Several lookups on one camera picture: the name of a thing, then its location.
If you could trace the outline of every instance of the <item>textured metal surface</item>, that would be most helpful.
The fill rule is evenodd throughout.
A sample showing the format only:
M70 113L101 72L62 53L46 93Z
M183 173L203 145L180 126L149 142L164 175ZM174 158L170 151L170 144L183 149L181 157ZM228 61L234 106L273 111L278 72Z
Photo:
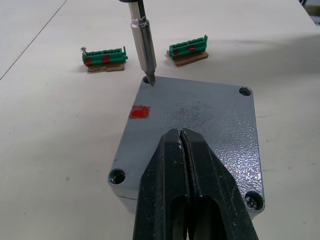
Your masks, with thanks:
M188 128L203 135L243 198L254 191L264 200L254 99L239 89L168 77L157 77L154 87L141 81L133 105L149 107L149 115L127 121L112 164L126 178L121 184L111 183L114 193L137 199L140 178L161 136L172 128Z

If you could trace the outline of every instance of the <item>cardboard piece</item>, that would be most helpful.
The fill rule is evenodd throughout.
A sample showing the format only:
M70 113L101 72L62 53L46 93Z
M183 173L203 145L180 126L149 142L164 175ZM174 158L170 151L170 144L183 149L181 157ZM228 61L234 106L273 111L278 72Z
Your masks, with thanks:
M174 64L177 67L186 65L186 64L190 64L196 61L199 61L201 59L206 59L209 56L209 54L206 51L203 52L198 52L189 56L184 56L184 57L180 57L180 58L176 58L176 59L172 59L172 61L174 62Z
M90 73L115 72L115 71L124 71L124 70L125 70L124 63L106 64L101 66L88 66L88 72Z

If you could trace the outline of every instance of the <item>corner screw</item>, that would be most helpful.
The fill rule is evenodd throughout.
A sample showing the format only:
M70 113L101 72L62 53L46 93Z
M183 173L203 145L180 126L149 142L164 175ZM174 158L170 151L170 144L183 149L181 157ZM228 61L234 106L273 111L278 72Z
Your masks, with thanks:
M257 210L258 209L258 204L252 197L247 196L244 199L244 202L248 206L248 208L250 208L252 210Z
M83 53L83 55L85 55L85 56L87 55L87 51L86 51L87 48L86 47L83 46L82 48L80 48L80 50Z

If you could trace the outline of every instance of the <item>table surface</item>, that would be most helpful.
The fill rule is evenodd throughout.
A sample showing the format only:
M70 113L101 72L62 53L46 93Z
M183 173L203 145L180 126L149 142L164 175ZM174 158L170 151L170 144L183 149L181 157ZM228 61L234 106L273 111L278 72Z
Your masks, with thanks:
M65 0L0 0L0 79Z
M63 4L53 2L42 24ZM253 220L259 239L318 239L320 32L299 2L146 0L145 9L158 76L253 89L266 200ZM130 22L125 3L67 0L42 31L24 25L41 32L18 59L1 58L2 72L17 59L0 81L2 239L132 238L135 216L107 183L144 75ZM8 48L28 46L13 29ZM204 35L208 59L175 67L166 56ZM87 73L82 46L126 46L125 71Z

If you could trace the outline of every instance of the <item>screw hole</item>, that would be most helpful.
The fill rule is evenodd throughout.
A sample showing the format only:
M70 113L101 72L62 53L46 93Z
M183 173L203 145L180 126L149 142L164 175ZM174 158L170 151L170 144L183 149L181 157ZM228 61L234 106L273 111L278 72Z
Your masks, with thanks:
M250 96L252 91L250 88L243 86L239 89L239 93L243 96Z
M150 84L147 76L144 76L142 80L144 81L145 84Z
M262 196L255 192L255 191L249 191L245 194L244 202L246 206L251 210L260 210L264 206L264 200Z
M126 174L120 168L113 169L109 173L109 181L112 184L121 184L125 179L126 179Z

